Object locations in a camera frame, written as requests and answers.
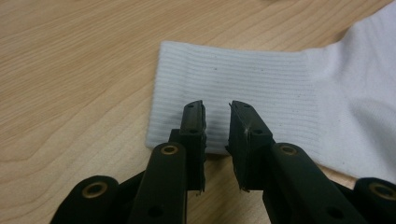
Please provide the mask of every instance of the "black plastic part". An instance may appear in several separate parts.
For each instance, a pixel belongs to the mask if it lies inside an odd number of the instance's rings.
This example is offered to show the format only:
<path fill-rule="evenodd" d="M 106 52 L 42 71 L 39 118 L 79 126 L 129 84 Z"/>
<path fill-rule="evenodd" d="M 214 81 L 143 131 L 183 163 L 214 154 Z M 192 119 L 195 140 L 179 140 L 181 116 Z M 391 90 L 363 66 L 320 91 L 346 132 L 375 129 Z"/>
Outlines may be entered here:
<path fill-rule="evenodd" d="M 108 176 L 92 176 L 79 182 L 64 199 L 51 223 L 110 223 L 109 213 L 118 183 Z"/>
<path fill-rule="evenodd" d="M 353 191 L 356 207 L 371 223 L 396 223 L 396 185 L 378 178 L 362 178 Z"/>
<path fill-rule="evenodd" d="M 172 130 L 169 142 L 178 142 L 186 148 L 187 190 L 205 190 L 205 107 L 202 101 L 184 106 L 180 129 Z"/>
<path fill-rule="evenodd" d="M 271 131 L 253 106 L 233 101 L 228 152 L 240 189 L 262 189 L 262 153 L 274 144 Z"/>
<path fill-rule="evenodd" d="M 128 223 L 185 223 L 186 150 L 178 143 L 156 146 L 134 198 Z"/>
<path fill-rule="evenodd" d="M 119 185 L 117 195 L 110 210 L 112 216 L 111 222 L 108 223 L 126 223 L 134 205 L 134 197 L 137 194 L 144 173 L 145 172 L 141 172 Z"/>
<path fill-rule="evenodd" d="M 301 148 L 275 144 L 264 164 L 262 198 L 273 223 L 367 223 Z"/>

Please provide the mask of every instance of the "table surface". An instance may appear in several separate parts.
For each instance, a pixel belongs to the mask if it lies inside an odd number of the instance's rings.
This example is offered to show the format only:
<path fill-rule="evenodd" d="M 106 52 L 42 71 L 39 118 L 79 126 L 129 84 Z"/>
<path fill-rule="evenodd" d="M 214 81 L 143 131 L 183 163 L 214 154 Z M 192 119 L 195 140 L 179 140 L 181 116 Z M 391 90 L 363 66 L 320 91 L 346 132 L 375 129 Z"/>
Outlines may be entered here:
<path fill-rule="evenodd" d="M 48 223 L 80 180 L 145 169 L 160 43 L 296 51 L 389 1 L 0 1 L 0 222 Z M 352 177 L 323 168 L 351 187 Z M 209 155 L 188 223 L 269 223 L 229 157 Z"/>

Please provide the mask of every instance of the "ribbed fabric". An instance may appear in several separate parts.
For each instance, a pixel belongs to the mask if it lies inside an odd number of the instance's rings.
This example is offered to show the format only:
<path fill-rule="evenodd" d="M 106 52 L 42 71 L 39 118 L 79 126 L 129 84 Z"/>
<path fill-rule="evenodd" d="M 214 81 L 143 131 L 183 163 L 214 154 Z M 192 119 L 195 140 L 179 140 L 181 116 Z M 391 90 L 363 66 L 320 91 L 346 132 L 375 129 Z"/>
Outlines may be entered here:
<path fill-rule="evenodd" d="M 217 49 L 163 42 L 155 80 L 147 145 L 165 142 L 178 128 L 183 106 L 203 100 L 207 152 L 226 153 L 228 103 L 253 105 L 276 141 L 306 150 L 318 146 L 316 96 L 303 53 Z"/>
<path fill-rule="evenodd" d="M 163 42 L 147 145 L 166 142 L 203 100 L 207 151 L 226 153 L 232 100 L 253 105 L 277 142 L 356 177 L 396 183 L 396 2 L 338 43 L 300 52 Z"/>

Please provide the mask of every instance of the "white cloth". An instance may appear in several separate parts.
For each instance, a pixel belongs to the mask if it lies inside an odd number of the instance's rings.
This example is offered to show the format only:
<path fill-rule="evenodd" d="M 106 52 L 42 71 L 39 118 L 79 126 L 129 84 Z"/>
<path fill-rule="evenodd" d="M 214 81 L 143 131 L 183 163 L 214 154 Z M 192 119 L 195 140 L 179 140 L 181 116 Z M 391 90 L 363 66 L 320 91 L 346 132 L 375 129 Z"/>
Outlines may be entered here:
<path fill-rule="evenodd" d="M 183 106 L 203 100 L 207 152 L 226 153 L 230 107 L 253 105 L 277 142 L 356 177 L 396 183 L 396 3 L 323 49 L 218 49 L 163 42 L 147 146 L 166 142 Z"/>

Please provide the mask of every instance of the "wood grain surface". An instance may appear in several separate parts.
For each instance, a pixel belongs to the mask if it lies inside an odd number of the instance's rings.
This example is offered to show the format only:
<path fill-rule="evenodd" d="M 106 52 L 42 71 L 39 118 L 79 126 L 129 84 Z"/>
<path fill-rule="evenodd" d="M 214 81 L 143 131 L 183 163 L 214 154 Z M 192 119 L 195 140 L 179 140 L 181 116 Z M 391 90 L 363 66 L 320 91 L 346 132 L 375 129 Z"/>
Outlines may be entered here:
<path fill-rule="evenodd" d="M 80 180 L 144 170 L 164 40 L 295 51 L 339 40 L 390 1 L 0 1 L 0 222 L 49 223 Z M 327 170 L 349 187 L 354 179 Z M 229 157 L 205 164 L 188 223 L 269 223 Z"/>

